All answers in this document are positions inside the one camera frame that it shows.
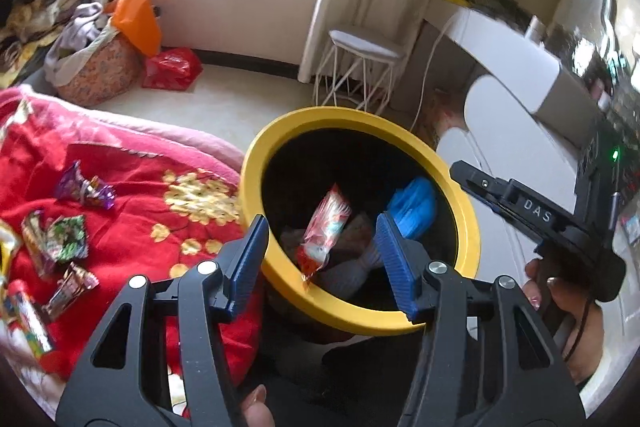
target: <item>red bedspread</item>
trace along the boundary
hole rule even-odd
[[[152,281],[176,277],[202,259],[215,257],[226,241],[242,236],[235,198],[238,173],[210,156],[206,168],[201,168],[153,151],[126,150],[124,133],[118,136],[121,146],[68,142],[50,128],[42,109],[34,108],[26,123],[9,126],[0,145],[0,219],[18,232],[24,216],[38,208],[45,218],[86,216],[89,257],[81,265],[98,277],[100,285],[49,327],[64,355],[61,376],[68,378],[90,334],[132,275],[142,273]],[[6,117],[7,113],[0,114],[0,123]],[[177,153],[180,147],[176,144]],[[81,161],[85,177],[97,175],[114,186],[114,208],[84,208],[51,197],[60,175],[75,160]],[[40,303],[46,303],[56,288],[55,280],[39,279],[24,248],[14,261],[11,279],[26,281]],[[222,326],[236,384],[254,360],[261,320],[262,293],[256,288],[244,314]],[[179,373],[175,321],[167,333],[168,362]]]

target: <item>white tile floor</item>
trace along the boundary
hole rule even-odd
[[[186,92],[136,86],[96,109],[208,132],[246,151],[271,120],[311,104],[310,84],[220,66],[203,68]],[[387,111],[385,116],[406,124],[403,113]]]

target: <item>white chair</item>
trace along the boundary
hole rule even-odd
[[[371,105],[380,100],[376,114],[382,113],[391,99],[396,77],[394,68],[402,61],[404,50],[398,44],[390,41],[372,30],[357,28],[356,26],[340,26],[329,31],[332,45],[329,45],[316,73],[314,86],[315,105],[326,105],[334,99],[334,105],[338,105],[338,98],[346,98],[357,105],[356,109],[368,112]],[[351,66],[346,73],[338,78],[338,52],[343,50],[354,55]],[[323,73],[329,60],[334,60],[332,82],[329,85],[329,75]],[[382,71],[374,78],[375,65],[380,64]],[[351,90],[350,75],[362,65],[362,80]],[[319,103],[320,82],[324,78],[327,95],[322,103]],[[346,94],[338,90],[346,83]],[[353,98],[354,93],[362,91],[362,100]]]

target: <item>baseboard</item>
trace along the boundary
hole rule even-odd
[[[284,78],[298,78],[300,66],[280,62],[279,60],[269,60],[268,58],[248,57],[247,55],[236,55],[233,53],[211,52],[207,50],[194,50],[203,64],[214,66],[224,66],[225,68],[236,68],[238,70],[257,71],[257,73],[283,76]]]

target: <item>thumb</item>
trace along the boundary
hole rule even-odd
[[[546,281],[551,296],[558,307],[572,314],[576,321],[580,321],[584,313],[584,305],[589,298],[587,292],[575,284],[568,283],[558,277],[551,277]]]

